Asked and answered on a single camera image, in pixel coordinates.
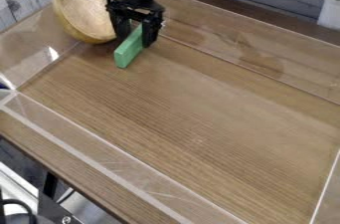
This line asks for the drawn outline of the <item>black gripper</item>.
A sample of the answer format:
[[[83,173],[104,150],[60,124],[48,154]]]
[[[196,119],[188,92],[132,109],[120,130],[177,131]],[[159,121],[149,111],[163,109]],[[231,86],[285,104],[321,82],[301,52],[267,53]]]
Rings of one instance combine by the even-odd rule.
[[[143,44],[148,48],[157,40],[165,8],[155,0],[107,0],[107,10],[117,38],[132,33],[131,20],[143,22]]]

